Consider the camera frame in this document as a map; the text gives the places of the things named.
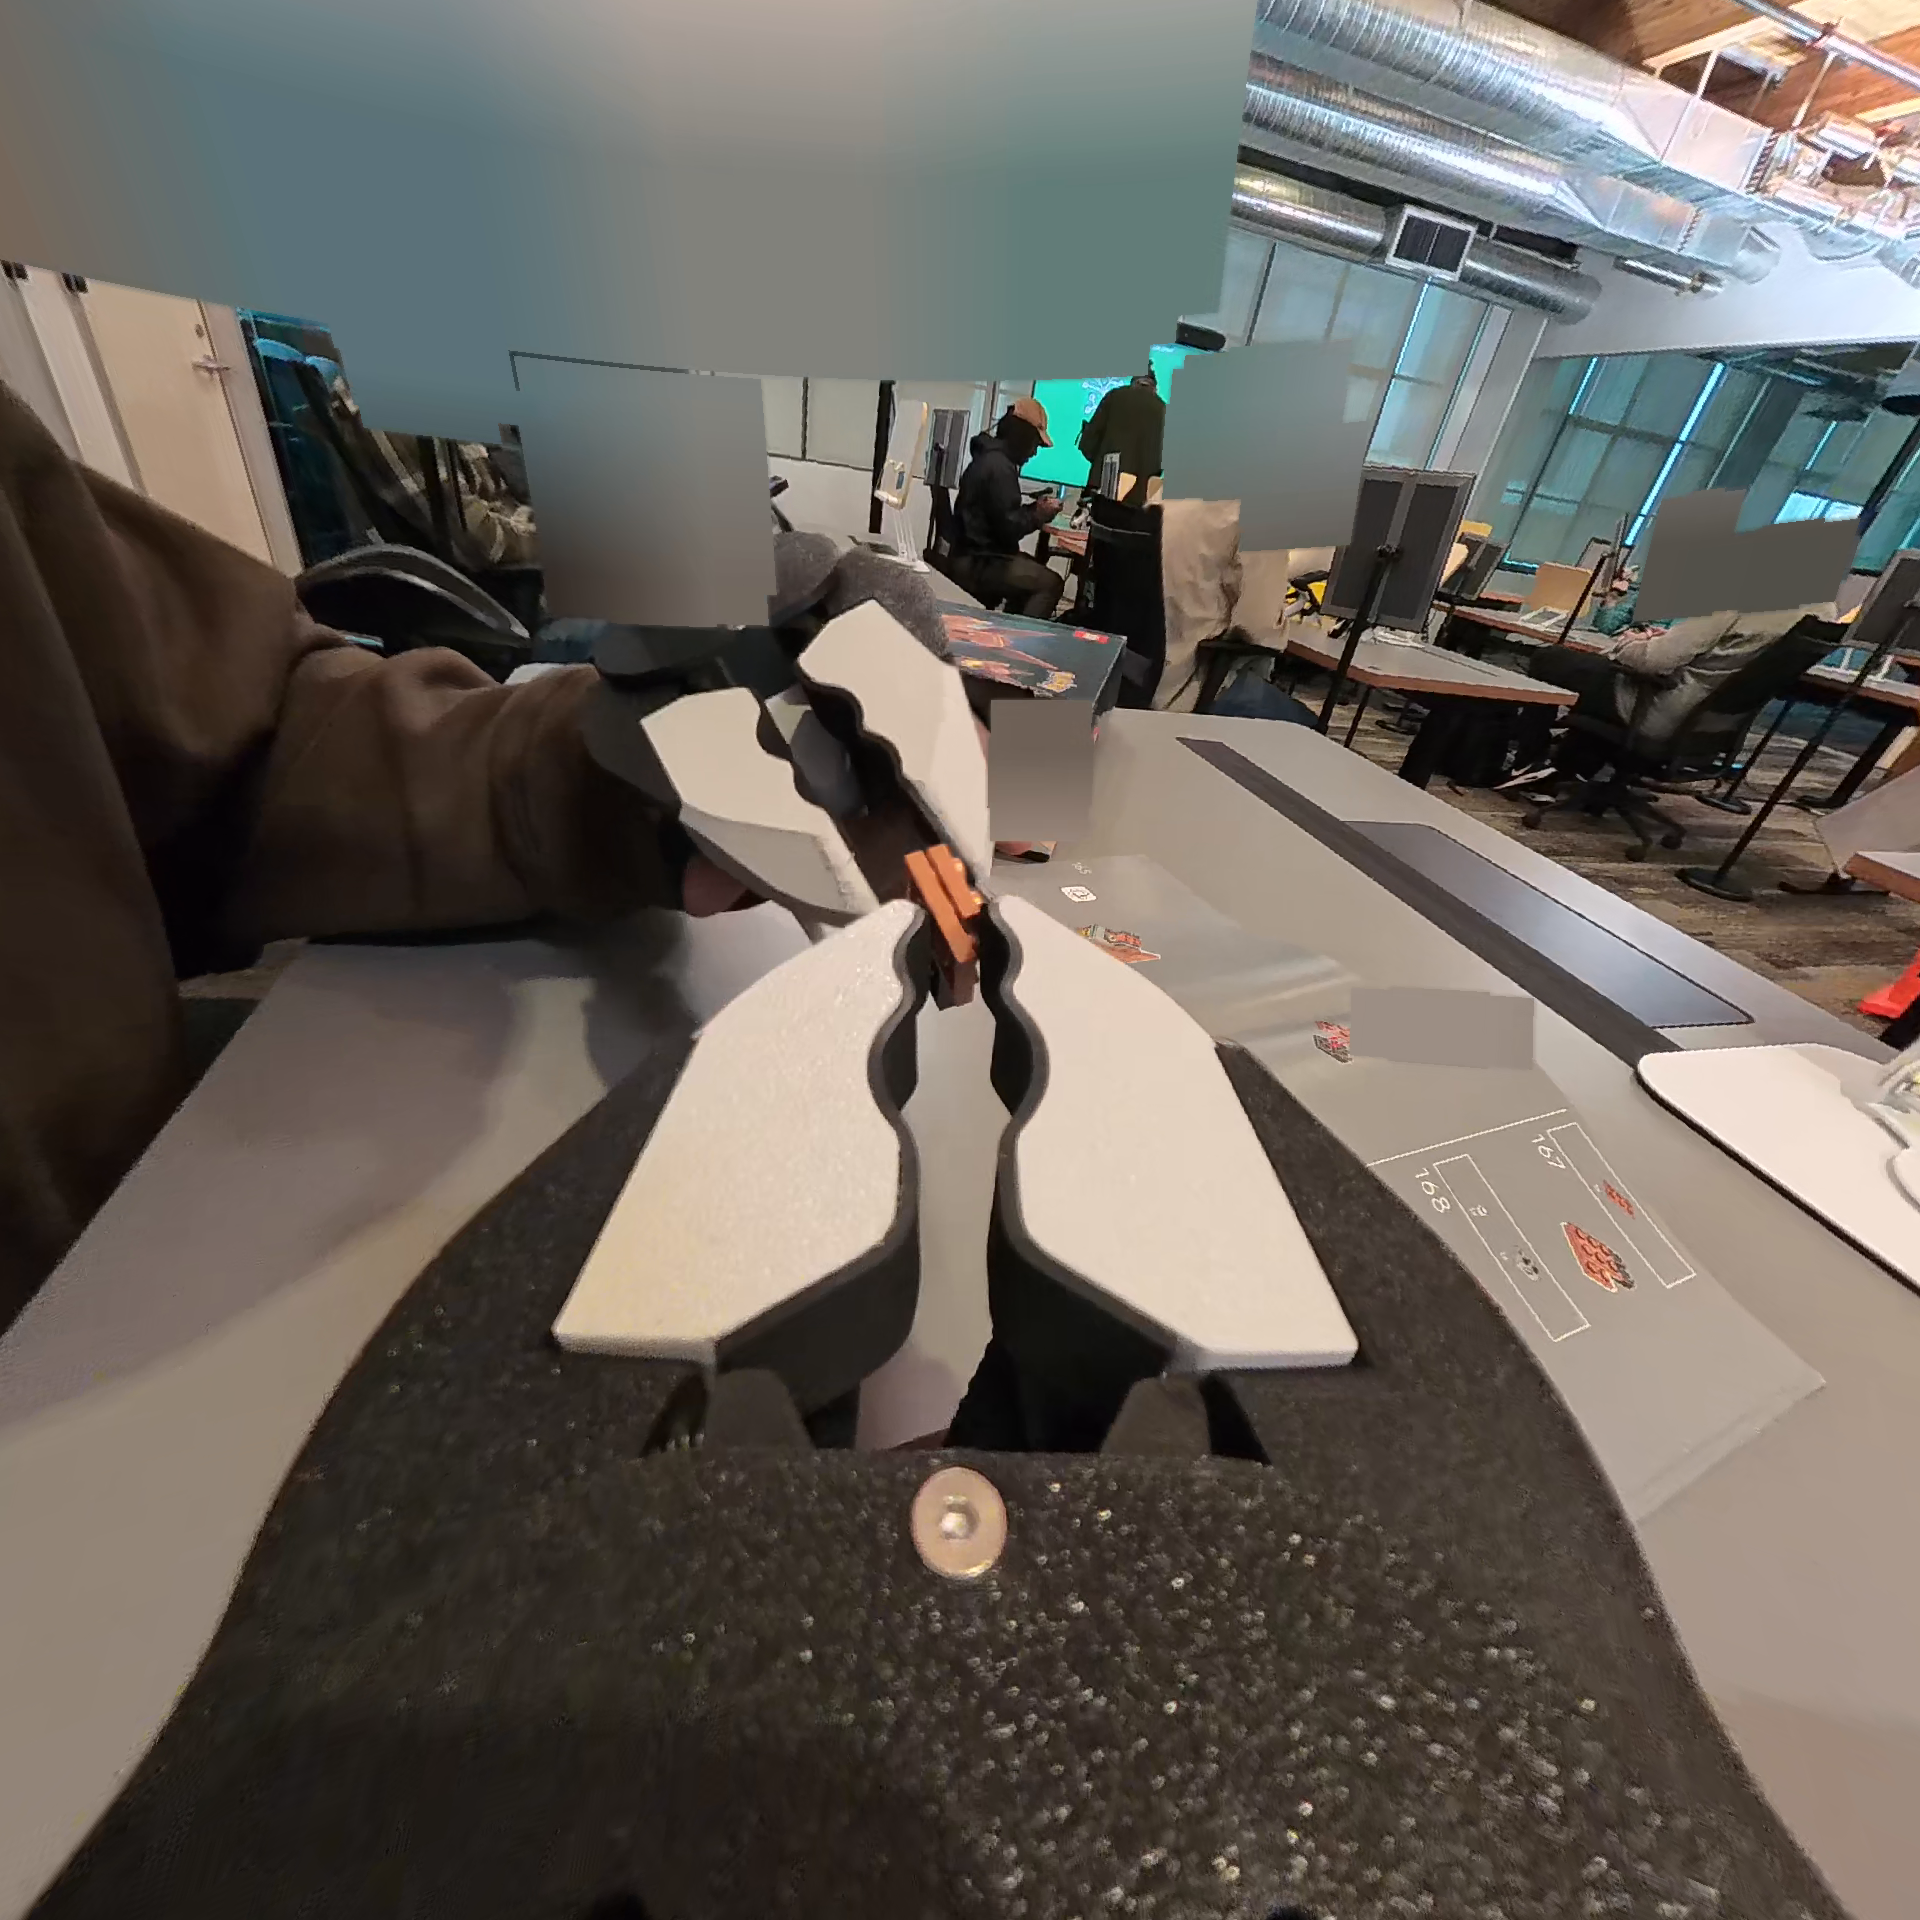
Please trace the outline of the silver ventilation duct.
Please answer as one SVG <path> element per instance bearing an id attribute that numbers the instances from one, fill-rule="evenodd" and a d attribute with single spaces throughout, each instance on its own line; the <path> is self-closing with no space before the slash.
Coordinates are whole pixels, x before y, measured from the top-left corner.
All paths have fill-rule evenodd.
<path id="1" fill-rule="evenodd" d="M 1769 173 L 1768 129 L 1492 4 L 1263 3 L 1256 47 L 1681 200 L 1746 196 Z"/>
<path id="2" fill-rule="evenodd" d="M 1232 223 L 1315 255 L 1530 309 L 1554 325 L 1584 320 L 1600 298 L 1598 279 L 1577 264 L 1508 248 L 1450 213 L 1378 207 L 1258 164 L 1234 172 Z"/>

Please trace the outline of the hanging plaid coat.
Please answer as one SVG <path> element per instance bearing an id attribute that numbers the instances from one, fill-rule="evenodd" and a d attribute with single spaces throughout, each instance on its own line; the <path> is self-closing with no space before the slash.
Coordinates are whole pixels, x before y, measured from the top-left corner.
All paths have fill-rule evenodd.
<path id="1" fill-rule="evenodd" d="M 476 573 L 538 565 L 538 519 L 489 443 L 369 432 L 372 487 L 407 544 Z"/>

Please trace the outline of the brown brick plate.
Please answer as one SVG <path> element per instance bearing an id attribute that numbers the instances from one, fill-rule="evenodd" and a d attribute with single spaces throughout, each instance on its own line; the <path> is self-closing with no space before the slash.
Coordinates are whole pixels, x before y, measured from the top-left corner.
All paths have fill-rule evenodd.
<path id="1" fill-rule="evenodd" d="M 904 873 L 930 925 L 932 999 L 945 1011 L 963 1007 L 972 1002 L 979 981 L 984 893 L 946 843 L 907 850 Z"/>

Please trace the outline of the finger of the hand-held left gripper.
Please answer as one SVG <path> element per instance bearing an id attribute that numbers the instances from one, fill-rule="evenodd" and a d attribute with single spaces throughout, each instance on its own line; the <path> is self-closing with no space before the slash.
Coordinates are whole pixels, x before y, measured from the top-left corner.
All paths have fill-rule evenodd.
<path id="1" fill-rule="evenodd" d="M 890 609 L 868 601 L 830 618 L 800 652 L 800 684 L 911 801 L 935 843 L 975 882 L 993 876 L 987 748 L 954 663 Z"/>
<path id="2" fill-rule="evenodd" d="M 833 816 L 800 794 L 794 761 L 761 737 L 747 688 L 689 692 L 649 711 L 641 739 L 679 825 L 713 866 L 806 922 L 859 922 L 878 897 Z"/>

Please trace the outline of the brown-edged side desk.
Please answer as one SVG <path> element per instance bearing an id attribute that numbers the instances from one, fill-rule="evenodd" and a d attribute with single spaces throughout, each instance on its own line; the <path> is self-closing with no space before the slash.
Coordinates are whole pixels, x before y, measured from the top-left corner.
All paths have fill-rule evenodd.
<path id="1" fill-rule="evenodd" d="M 1399 692 L 1425 706 L 1425 720 L 1414 735 L 1399 763 L 1399 779 L 1427 788 L 1442 776 L 1455 739 L 1478 706 L 1527 706 L 1566 711 L 1577 696 L 1523 673 L 1479 663 L 1422 642 L 1393 642 L 1374 636 L 1330 641 L 1329 636 L 1294 632 L 1283 636 L 1283 655 L 1315 671 L 1329 673 L 1329 697 L 1318 727 L 1332 732 L 1340 690 L 1359 685 L 1351 723 L 1343 737 L 1351 745 L 1361 717 L 1376 692 Z"/>

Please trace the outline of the person's brown jacket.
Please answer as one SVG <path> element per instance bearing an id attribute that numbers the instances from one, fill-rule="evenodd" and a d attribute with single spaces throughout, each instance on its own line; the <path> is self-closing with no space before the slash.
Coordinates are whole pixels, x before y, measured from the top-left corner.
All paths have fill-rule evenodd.
<path id="1" fill-rule="evenodd" d="M 288 583 L 89 477 L 6 391 L 2 1301 L 14 1323 L 185 1083 L 179 959 L 295 697 L 377 666 Z"/>

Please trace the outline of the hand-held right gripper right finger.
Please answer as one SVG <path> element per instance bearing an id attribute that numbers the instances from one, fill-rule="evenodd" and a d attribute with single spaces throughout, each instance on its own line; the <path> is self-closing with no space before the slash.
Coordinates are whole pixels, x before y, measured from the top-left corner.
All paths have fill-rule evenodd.
<path id="1" fill-rule="evenodd" d="M 1033 1373 L 1338 1369 L 1359 1336 L 1201 1021 L 1023 899 L 980 987 L 1007 1108 L 993 1331 Z"/>

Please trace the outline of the grey desk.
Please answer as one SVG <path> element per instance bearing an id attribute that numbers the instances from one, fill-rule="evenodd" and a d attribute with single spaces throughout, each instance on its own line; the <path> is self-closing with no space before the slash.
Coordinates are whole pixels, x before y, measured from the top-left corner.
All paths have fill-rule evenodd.
<path id="1" fill-rule="evenodd" d="M 1422 825 L 1750 1021 L 1684 1048 L 1883 1048 L 1291 727 L 1114 720 L 1094 852 L 1372 986 L 1511 981 L 1183 744 L 1347 824 Z M 800 947 L 792 919 L 642 917 L 611 945 L 304 952 L 6 1336 L 6 1916 L 153 1745 L 335 1386 L 450 1234 L 673 1016 Z M 1639 1521 L 1696 1676 L 1854 1916 L 1915 1916 L 1915 1295 L 1665 1112 L 1553 1011 L 1536 1058 L 1691 1257 L 1824 1386 Z"/>

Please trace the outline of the white monitor stand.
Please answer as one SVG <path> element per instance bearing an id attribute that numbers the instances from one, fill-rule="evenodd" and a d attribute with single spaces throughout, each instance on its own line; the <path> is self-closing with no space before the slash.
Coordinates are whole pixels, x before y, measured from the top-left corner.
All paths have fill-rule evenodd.
<path id="1" fill-rule="evenodd" d="M 897 400 L 881 474 L 874 485 L 874 506 L 881 511 L 878 539 L 894 559 L 926 571 L 923 543 L 914 537 L 907 506 L 928 464 L 930 408 L 923 400 Z"/>

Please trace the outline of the colourful toy set box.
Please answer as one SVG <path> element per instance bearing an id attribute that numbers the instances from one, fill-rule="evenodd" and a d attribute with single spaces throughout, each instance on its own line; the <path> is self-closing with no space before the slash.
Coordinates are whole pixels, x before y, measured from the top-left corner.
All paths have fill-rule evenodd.
<path id="1" fill-rule="evenodd" d="M 1102 715 L 1116 704 L 1124 642 L 1051 619 L 940 603 L 946 657 L 975 714 L 1002 700 L 1078 701 Z"/>

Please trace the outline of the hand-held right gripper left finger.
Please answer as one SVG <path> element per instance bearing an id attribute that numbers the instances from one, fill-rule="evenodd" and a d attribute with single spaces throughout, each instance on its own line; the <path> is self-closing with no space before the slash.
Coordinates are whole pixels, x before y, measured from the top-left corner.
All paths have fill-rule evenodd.
<path id="1" fill-rule="evenodd" d="M 572 1354 L 878 1369 L 920 1307 L 921 912 L 792 955 L 700 1031 L 551 1329 Z"/>

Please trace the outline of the white flat pad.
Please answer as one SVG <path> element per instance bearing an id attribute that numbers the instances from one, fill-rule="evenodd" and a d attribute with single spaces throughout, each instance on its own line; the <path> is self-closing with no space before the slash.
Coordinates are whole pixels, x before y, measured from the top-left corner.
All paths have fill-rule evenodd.
<path id="1" fill-rule="evenodd" d="M 1918 1207 L 1889 1178 L 1892 1140 L 1860 1104 L 1890 1063 L 1824 1044 L 1700 1048 L 1651 1051 L 1636 1077 L 1670 1113 L 1918 1290 Z"/>

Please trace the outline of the wall screen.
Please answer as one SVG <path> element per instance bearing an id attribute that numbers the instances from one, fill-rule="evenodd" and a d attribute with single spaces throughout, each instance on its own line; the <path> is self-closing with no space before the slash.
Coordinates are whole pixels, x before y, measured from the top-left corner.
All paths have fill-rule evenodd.
<path id="1" fill-rule="evenodd" d="M 1033 386 L 1032 397 L 1047 415 L 1050 447 L 1042 449 L 1027 475 L 1042 477 L 1063 490 L 1089 490 L 1089 461 L 1078 449 L 1082 426 L 1094 416 L 1098 400 L 1108 388 L 1129 378 L 1079 378 L 1079 380 L 1042 380 Z M 1154 372 L 1160 396 L 1168 400 L 1168 380 Z"/>

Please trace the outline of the white double door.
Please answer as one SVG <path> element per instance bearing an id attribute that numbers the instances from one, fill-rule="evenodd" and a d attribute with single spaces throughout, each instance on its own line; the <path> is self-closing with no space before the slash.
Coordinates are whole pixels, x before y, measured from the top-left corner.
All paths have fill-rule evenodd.
<path id="1" fill-rule="evenodd" d="M 288 576 L 304 567 L 233 307 L 7 258 L 2 376 L 86 467 Z"/>

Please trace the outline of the person's left forearm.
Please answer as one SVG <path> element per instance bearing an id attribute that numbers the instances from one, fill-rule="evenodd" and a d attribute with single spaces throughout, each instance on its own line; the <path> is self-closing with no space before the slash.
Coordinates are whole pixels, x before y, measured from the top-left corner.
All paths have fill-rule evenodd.
<path id="1" fill-rule="evenodd" d="M 286 603 L 208 632 L 179 692 L 171 751 L 195 799 L 153 860 L 179 976 L 283 939 L 687 900 L 679 832 L 588 751 L 588 668 L 504 685 L 443 650 L 375 657 Z"/>

